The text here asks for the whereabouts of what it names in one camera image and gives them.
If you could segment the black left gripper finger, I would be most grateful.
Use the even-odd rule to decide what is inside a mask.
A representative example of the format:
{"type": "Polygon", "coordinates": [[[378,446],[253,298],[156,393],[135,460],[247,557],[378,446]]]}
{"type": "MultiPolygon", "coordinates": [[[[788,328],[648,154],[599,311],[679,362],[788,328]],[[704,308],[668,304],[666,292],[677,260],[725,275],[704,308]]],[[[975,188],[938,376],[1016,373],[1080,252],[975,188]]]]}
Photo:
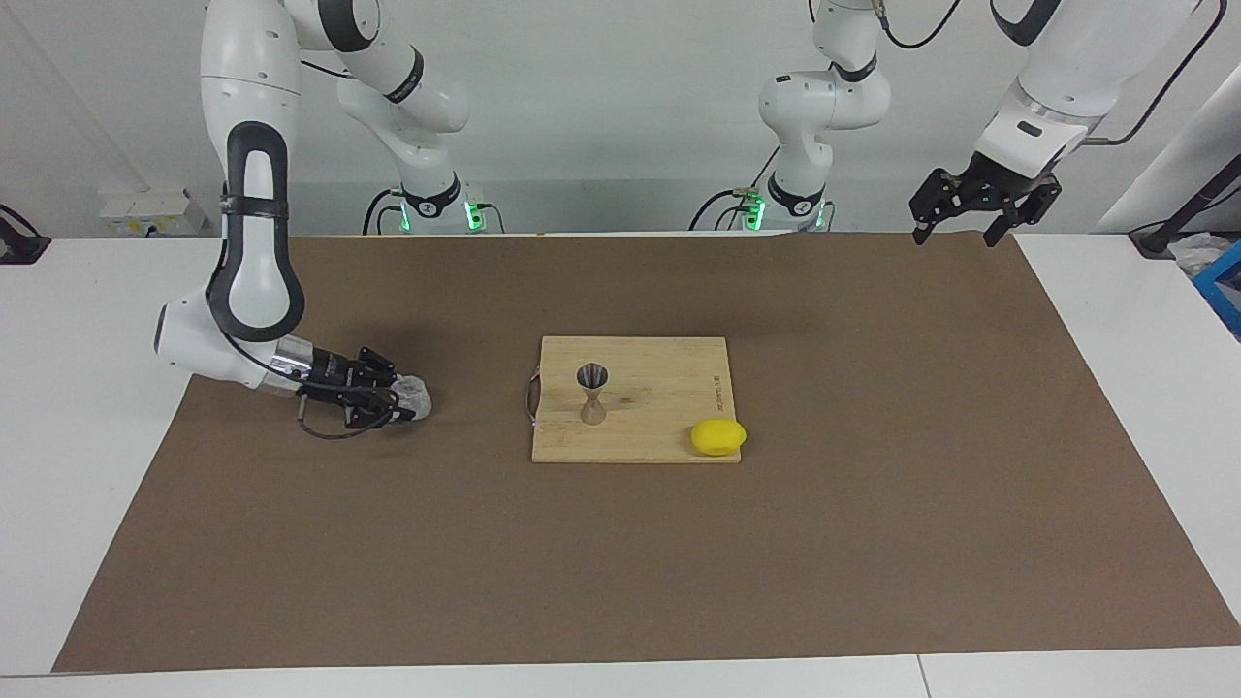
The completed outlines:
{"type": "Polygon", "coordinates": [[[926,243],[936,225],[956,219],[965,212],[961,196],[963,179],[936,168],[908,199],[908,212],[915,221],[915,243],[926,243]]]}
{"type": "Polygon", "coordinates": [[[1020,196],[1001,193],[992,199],[997,202],[997,220],[984,231],[988,247],[997,247],[1015,227],[1037,224],[1049,207],[1059,199],[1061,185],[1057,178],[1042,178],[1037,185],[1020,196]]]}

